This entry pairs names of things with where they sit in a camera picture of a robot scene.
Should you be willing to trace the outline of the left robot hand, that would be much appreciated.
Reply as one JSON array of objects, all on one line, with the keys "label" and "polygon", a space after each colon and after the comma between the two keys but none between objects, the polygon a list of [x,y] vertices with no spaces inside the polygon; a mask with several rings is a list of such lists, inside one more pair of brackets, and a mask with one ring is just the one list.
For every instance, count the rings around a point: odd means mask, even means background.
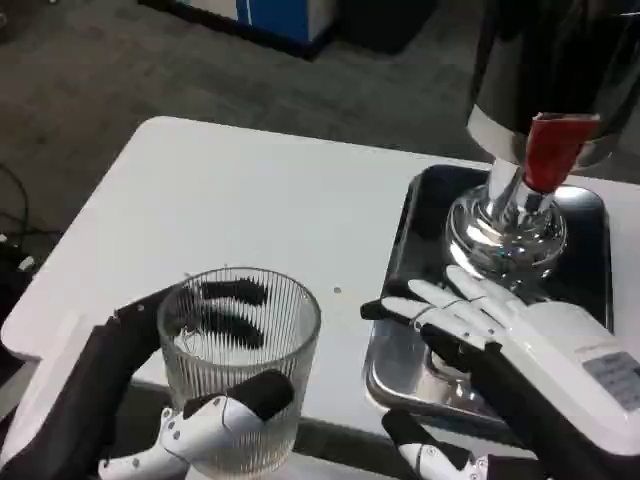
[{"label": "left robot hand", "polygon": [[294,399],[280,371],[257,373],[160,415],[153,445],[104,457],[133,374],[160,347],[157,317],[169,297],[192,299],[184,283],[116,310],[102,325],[67,323],[41,360],[1,449],[4,479],[171,479],[244,434],[258,433]]}]

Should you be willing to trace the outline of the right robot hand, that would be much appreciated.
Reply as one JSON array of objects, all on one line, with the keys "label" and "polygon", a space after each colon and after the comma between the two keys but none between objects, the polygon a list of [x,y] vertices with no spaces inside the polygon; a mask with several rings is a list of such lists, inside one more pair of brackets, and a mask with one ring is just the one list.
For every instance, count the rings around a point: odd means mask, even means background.
[{"label": "right robot hand", "polygon": [[637,357],[578,305],[527,304],[456,265],[446,277],[445,286],[393,280],[360,314],[417,332],[467,374],[529,456],[477,456],[392,408],[383,427],[414,473],[421,479],[637,478]]}]

